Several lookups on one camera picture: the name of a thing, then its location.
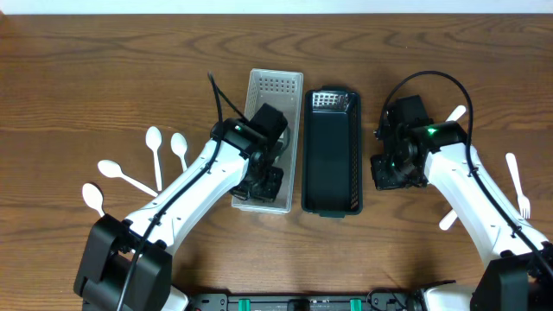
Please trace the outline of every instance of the green connector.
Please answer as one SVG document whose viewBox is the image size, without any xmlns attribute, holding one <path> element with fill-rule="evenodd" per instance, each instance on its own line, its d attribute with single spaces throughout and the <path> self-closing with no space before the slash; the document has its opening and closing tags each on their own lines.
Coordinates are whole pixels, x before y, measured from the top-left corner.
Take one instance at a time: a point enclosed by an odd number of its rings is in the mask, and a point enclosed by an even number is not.
<svg viewBox="0 0 553 311">
<path fill-rule="evenodd" d="M 363 302 L 360 299 L 349 301 L 352 311 L 363 311 Z"/>
<path fill-rule="evenodd" d="M 238 311 L 250 311 L 250 300 L 249 299 L 238 300 Z"/>
</svg>

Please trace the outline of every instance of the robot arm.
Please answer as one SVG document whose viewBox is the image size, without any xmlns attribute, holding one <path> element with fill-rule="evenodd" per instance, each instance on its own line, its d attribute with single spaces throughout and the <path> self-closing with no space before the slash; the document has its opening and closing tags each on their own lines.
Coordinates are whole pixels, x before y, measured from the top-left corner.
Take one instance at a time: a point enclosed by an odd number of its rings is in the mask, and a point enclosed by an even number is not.
<svg viewBox="0 0 553 311">
<path fill-rule="evenodd" d="M 542 250 L 542 242 L 548 239 L 520 216 L 493 182 L 482 166 L 475 147 L 471 146 L 471 154 L 478 168 L 476 174 L 485 182 L 494 199 L 511 220 L 522 228 L 522 232 L 532 243 Z M 439 152 L 430 152 L 424 164 L 424 175 L 430 184 L 438 188 L 459 216 L 485 267 L 491 260 L 501 258 L 502 251 L 511 251 L 514 255 L 531 252 L 520 238 L 513 237 L 511 227 L 482 193 L 474 178 L 469 176 L 464 143 L 442 146 Z"/>
<path fill-rule="evenodd" d="M 459 215 L 486 267 L 476 289 L 456 283 L 422 289 L 419 296 L 426 309 L 522 311 L 531 304 L 540 307 L 536 309 L 550 307 L 551 301 L 544 299 L 550 295 L 550 263 L 538 263 L 529 245 L 549 260 L 553 246 L 515 210 L 473 146 L 470 157 L 475 170 L 469 171 L 467 133 L 456 122 L 434 124 L 418 96 L 400 98 L 385 112 L 388 118 L 377 132 L 384 141 L 384 153 L 371 158 L 376 188 L 436 186 Z M 475 175 L 499 208 L 488 199 Z M 513 227 L 524 234 L 528 244 Z M 532 286 L 528 275 L 536 279 Z"/>
<path fill-rule="evenodd" d="M 154 215 L 209 162 L 216 144 L 214 140 L 206 143 L 198 159 L 176 181 L 146 206 L 125 218 L 132 223 L 130 229 L 134 233 L 140 236 L 144 234 Z M 244 179 L 248 163 L 249 159 L 241 156 L 240 150 L 222 142 L 209 173 L 202 176 L 171 205 L 148 240 L 152 244 L 162 241 L 167 246 L 165 251 L 174 255 L 184 238 L 209 208 Z"/>
<path fill-rule="evenodd" d="M 165 191 L 122 222 L 106 214 L 92 227 L 74 292 L 100 310 L 115 310 L 130 268 L 120 252 L 140 248 L 147 238 L 123 310 L 183 311 L 188 299 L 171 286 L 172 255 L 226 192 L 242 200 L 276 198 L 283 171 L 272 164 L 285 148 L 278 138 L 287 126 L 283 114 L 267 104 L 250 121 L 230 118 L 215 124 L 212 140 L 198 159 Z M 217 157 L 206 171 L 218 143 Z M 145 237 L 154 216 L 161 212 L 164 214 Z"/>
</svg>

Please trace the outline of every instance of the black mount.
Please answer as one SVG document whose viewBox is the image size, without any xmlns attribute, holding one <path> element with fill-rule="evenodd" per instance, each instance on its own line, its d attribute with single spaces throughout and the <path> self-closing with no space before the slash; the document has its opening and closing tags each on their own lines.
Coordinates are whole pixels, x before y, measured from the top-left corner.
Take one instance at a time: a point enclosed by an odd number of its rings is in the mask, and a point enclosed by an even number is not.
<svg viewBox="0 0 553 311">
<path fill-rule="evenodd" d="M 138 236 L 106 214 L 94 224 L 86 241 L 73 291 L 101 310 L 115 310 L 130 261 L 119 254 L 137 247 Z M 164 245 L 147 243 L 137 262 L 123 310 L 160 310 L 169 296 L 173 257 Z"/>
</svg>

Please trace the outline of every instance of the wire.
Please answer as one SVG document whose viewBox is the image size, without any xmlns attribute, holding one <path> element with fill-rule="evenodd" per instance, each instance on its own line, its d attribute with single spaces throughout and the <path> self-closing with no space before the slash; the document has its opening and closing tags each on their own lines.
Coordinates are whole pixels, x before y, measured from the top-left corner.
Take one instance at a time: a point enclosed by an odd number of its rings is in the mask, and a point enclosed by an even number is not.
<svg viewBox="0 0 553 311">
<path fill-rule="evenodd" d="M 238 108 L 236 108 L 236 106 L 231 103 L 230 99 L 223 93 L 223 91 L 221 91 L 219 88 L 217 88 L 217 92 L 219 93 L 219 95 L 226 101 L 226 103 L 231 106 L 231 108 L 234 110 L 234 112 L 238 113 L 238 115 L 243 118 L 244 120 L 248 120 L 243 114 L 242 112 L 240 112 L 240 110 Z"/>
<path fill-rule="evenodd" d="M 473 160 L 472 160 L 472 157 L 470 155 L 470 147 L 471 147 L 471 144 L 472 144 L 472 137 L 473 137 L 473 118 L 474 118 L 473 101 L 470 99 L 470 96 L 468 95 L 467 89 L 465 89 L 465 87 L 461 84 L 461 82 L 459 82 L 457 79 L 455 79 L 454 77 L 450 76 L 447 73 L 442 73 L 442 72 L 435 71 L 435 70 L 428 70 L 428 71 L 421 71 L 421 72 L 418 72 L 418 73 L 413 73 L 409 77 L 405 78 L 396 87 L 394 87 L 394 89 L 391 91 L 390 95 L 388 95 L 388 97 L 386 98 L 386 101 L 384 102 L 384 106 L 382 107 L 382 112 L 380 113 L 380 121 L 379 121 L 379 124 L 378 124 L 377 133 L 376 133 L 377 139 L 380 139 L 381 132 L 382 132 L 382 126 L 383 126 L 384 119 L 385 119 L 386 108 L 388 106 L 388 103 L 390 102 L 391 97 L 394 95 L 394 93 L 401 86 L 403 86 L 405 83 L 407 83 L 407 81 L 409 81 L 413 78 L 416 78 L 418 76 L 425 75 L 425 74 L 438 75 L 438 76 L 441 76 L 443 78 L 446 78 L 446 79 L 450 80 L 451 82 L 455 83 L 455 85 L 457 87 L 459 87 L 459 89 L 461 90 L 461 92 L 465 96 L 465 100 L 467 101 L 467 105 L 468 105 L 468 131 L 467 131 L 467 141 L 465 142 L 465 155 L 467 157 L 467 164 L 468 164 L 468 169 L 469 169 L 469 172 L 470 172 L 469 176 L 474 177 L 474 180 L 476 181 L 476 183 L 478 184 L 478 186 L 482 190 L 482 193 L 484 193 L 484 195 L 487 197 L 487 199 L 490 201 L 490 203 L 492 203 L 493 207 L 495 207 L 495 209 L 498 211 L 499 215 L 501 215 L 501 217 L 505 220 L 505 222 L 511 227 L 511 229 L 513 231 L 513 234 L 516 234 L 526 244 L 526 246 L 528 246 L 528 248 L 530 248 L 530 250 L 532 251 L 534 256 L 537 258 L 538 262 L 543 266 L 543 269 L 545 270 L 545 273 L 548 275 L 550 280 L 553 281 L 553 269 L 548 265 L 547 261 L 545 261 L 545 259 L 543 258 L 542 254 L 539 252 L 537 247 L 522 232 L 522 228 L 519 225 L 517 225 L 507 215 L 507 213 L 503 210 L 503 208 L 499 205 L 499 203 L 492 197 L 492 195 L 487 190 L 486 186 L 484 185 L 484 183 L 482 182 L 482 180 L 480 179 L 478 174 L 475 174 L 477 168 L 474 167 Z"/>
<path fill-rule="evenodd" d="M 213 93 L 215 94 L 215 102 L 217 104 L 217 117 L 218 117 L 218 123 L 223 124 L 223 112 L 221 110 L 221 102 L 219 99 L 219 93 L 217 92 L 219 88 L 215 84 L 215 80 L 213 78 L 213 74 L 208 74 L 209 80 L 211 81 L 211 85 L 213 87 Z M 179 199 L 193 184 L 199 180 L 199 178 L 205 174 L 213 163 L 215 162 L 215 159 L 217 158 L 217 154 L 219 153 L 221 141 L 220 138 L 217 138 L 215 145 L 215 151 L 213 152 L 213 155 L 211 156 L 211 159 L 209 162 L 204 166 L 204 168 L 186 185 L 184 186 L 179 192 L 177 192 L 174 196 L 172 196 L 167 203 L 162 207 L 162 209 L 159 210 L 159 212 L 154 215 L 152 220 L 150 221 L 148 228 L 146 228 L 146 231 L 144 232 L 142 238 L 140 239 L 140 243 L 138 247 L 135 249 L 135 254 L 132 257 L 132 261 L 130 262 L 129 272 L 127 272 L 127 276 L 124 279 L 123 284 L 123 290 L 121 291 L 121 295 L 119 296 L 118 301 L 118 308 L 117 311 L 121 311 L 123 309 L 124 305 L 124 298 L 129 290 L 130 280 L 132 279 L 132 276 L 135 273 L 135 270 L 137 269 L 137 261 L 140 257 L 140 254 L 142 254 L 144 246 L 146 245 L 146 242 L 148 241 L 148 236 L 151 234 L 151 232 L 154 230 L 154 227 L 159 223 L 159 220 L 162 218 L 163 214 Z"/>
</svg>

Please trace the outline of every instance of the wooden table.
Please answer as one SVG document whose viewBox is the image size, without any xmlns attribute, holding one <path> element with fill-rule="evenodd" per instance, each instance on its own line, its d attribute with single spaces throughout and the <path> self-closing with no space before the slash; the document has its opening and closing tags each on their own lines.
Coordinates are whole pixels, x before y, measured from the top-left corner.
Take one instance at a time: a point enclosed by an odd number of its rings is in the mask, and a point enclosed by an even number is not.
<svg viewBox="0 0 553 311">
<path fill-rule="evenodd" d="M 518 158 L 531 223 L 553 238 L 553 22 L 550 16 L 6 16 L 0 22 L 0 308 L 78 310 L 73 281 L 98 215 L 81 186 L 97 182 L 122 219 L 150 198 L 102 176 L 112 159 L 154 186 L 152 124 L 162 129 L 168 185 L 181 172 L 169 147 L 188 139 L 188 162 L 216 121 L 207 80 L 242 109 L 252 68 L 301 72 L 305 91 L 345 85 L 363 101 L 364 210 L 324 219 L 300 207 L 302 132 L 294 207 L 244 213 L 220 200 L 174 259 L 188 293 L 365 293 L 443 279 L 476 284 L 484 269 L 462 225 L 438 222 L 449 205 L 433 187 L 377 192 L 372 131 L 391 88 L 420 70 L 450 73 L 470 92 L 474 145 L 516 204 L 505 153 Z M 420 94 L 436 121 L 464 104 L 439 77 Z M 232 111 L 225 108 L 226 117 Z"/>
</svg>

